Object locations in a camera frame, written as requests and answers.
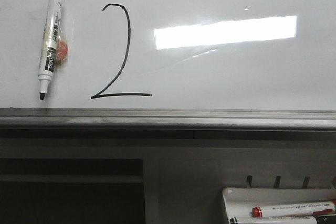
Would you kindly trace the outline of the black white whiteboard marker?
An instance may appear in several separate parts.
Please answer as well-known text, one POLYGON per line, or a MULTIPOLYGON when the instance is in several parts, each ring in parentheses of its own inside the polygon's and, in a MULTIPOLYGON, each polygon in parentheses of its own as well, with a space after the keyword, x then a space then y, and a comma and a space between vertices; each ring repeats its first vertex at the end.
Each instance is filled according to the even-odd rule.
POLYGON ((38 73, 39 99, 41 101, 48 93, 48 87, 55 71, 62 6, 63 0, 48 0, 38 73))

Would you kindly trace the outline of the white whiteboard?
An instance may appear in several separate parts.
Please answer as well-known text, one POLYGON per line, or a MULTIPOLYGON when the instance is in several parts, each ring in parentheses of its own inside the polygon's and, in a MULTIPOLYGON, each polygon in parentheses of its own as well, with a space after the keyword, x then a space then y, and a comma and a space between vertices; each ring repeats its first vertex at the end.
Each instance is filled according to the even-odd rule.
POLYGON ((335 0, 63 0, 39 99, 48 0, 1 0, 1 107, 335 109, 335 0))

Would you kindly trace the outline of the blue capped whiteboard marker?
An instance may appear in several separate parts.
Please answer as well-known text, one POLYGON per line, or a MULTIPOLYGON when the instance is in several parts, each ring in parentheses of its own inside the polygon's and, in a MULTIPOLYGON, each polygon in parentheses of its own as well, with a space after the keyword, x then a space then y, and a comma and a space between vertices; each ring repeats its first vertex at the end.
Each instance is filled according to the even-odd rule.
POLYGON ((241 223, 260 223, 260 224, 307 224, 318 223, 315 217, 264 217, 264 218, 252 218, 252 217, 232 217, 229 220, 231 224, 241 223))

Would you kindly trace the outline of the red capped whiteboard marker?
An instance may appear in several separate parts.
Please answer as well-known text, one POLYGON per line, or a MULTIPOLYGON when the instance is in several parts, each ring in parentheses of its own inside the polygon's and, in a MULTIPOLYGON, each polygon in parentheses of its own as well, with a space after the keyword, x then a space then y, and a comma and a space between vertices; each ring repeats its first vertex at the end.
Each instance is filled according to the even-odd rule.
POLYGON ((318 216, 335 213, 335 200, 256 206, 253 217, 318 216))

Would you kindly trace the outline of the red round magnet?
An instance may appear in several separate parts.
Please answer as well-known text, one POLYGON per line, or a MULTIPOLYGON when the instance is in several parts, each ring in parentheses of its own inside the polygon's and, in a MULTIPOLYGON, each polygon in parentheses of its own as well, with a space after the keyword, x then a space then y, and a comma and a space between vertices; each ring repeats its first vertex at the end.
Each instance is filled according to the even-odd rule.
POLYGON ((68 44, 65 40, 60 40, 57 47, 56 63, 64 62, 68 57, 68 44))

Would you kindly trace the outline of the white plastic marker tray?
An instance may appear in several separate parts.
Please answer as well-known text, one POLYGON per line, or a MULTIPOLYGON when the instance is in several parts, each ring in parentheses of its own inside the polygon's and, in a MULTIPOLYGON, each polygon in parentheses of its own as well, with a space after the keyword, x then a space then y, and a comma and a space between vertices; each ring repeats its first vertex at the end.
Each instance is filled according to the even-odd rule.
POLYGON ((256 206, 335 200, 335 189, 225 188, 222 209, 225 223, 232 217, 251 217, 256 206))

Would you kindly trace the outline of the grey whiteboard ledge frame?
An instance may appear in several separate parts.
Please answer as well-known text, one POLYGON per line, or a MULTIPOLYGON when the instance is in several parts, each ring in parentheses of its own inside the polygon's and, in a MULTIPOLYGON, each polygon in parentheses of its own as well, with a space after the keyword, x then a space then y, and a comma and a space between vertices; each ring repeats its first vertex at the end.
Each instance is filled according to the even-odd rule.
POLYGON ((56 138, 127 130, 335 132, 335 111, 1 109, 2 138, 56 138))

